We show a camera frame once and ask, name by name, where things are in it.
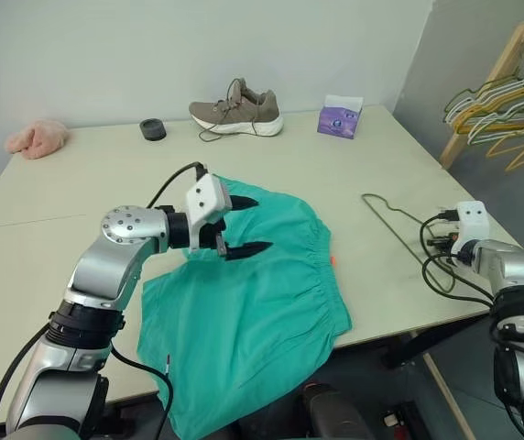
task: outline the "tissue box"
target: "tissue box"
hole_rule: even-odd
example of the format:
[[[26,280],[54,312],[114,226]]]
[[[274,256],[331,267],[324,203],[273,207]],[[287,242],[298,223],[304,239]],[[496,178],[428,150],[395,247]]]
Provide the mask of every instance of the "tissue box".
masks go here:
[[[319,114],[317,131],[326,135],[353,139],[363,103],[364,98],[328,94]]]

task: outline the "white shoe sole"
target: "white shoe sole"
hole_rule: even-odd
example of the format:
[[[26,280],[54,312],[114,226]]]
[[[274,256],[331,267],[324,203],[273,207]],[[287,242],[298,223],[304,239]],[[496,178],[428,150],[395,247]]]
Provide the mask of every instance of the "white shoe sole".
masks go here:
[[[250,135],[257,136],[275,136],[280,132],[282,126],[284,125],[284,119],[282,118],[282,115],[277,117],[274,121],[255,122],[253,125],[250,122],[238,122],[235,124],[221,124],[219,126],[210,122],[201,121],[201,119],[193,115],[191,115],[191,117],[201,127],[217,135],[231,135],[232,133],[248,133]]]

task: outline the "clothing rack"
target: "clothing rack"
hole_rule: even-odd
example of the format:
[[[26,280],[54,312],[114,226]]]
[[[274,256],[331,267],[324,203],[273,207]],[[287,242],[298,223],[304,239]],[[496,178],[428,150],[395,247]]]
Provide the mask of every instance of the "clothing rack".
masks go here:
[[[512,37],[510,37],[510,40],[500,55],[500,58],[498,58],[497,63],[488,75],[487,81],[491,82],[513,74],[519,65],[523,53],[524,21],[515,28],[515,31],[513,32]],[[440,162],[446,170],[452,166],[453,161],[464,150],[466,143],[467,135],[453,133],[452,138],[445,146],[440,157]]]

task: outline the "white wall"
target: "white wall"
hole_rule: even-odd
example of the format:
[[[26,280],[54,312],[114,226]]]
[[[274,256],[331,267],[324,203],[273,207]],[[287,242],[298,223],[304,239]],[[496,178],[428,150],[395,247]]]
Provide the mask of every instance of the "white wall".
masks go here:
[[[521,0],[434,3],[394,116],[435,158],[452,134],[442,121],[444,106],[457,92],[486,80],[523,20]],[[524,166],[505,173],[513,156],[485,159],[490,145],[467,148],[450,173],[524,247],[524,209],[513,209],[524,207]]]
[[[235,76],[283,111],[325,94],[394,108],[431,0],[0,0],[5,137],[33,119],[69,127],[186,118]]]

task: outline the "black roll of tape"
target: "black roll of tape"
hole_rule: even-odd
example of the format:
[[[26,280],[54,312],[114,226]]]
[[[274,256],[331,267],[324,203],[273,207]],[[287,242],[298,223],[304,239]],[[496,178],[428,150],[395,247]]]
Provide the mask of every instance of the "black roll of tape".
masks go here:
[[[146,140],[161,140],[167,136],[167,130],[160,119],[146,119],[140,122],[140,129]]]

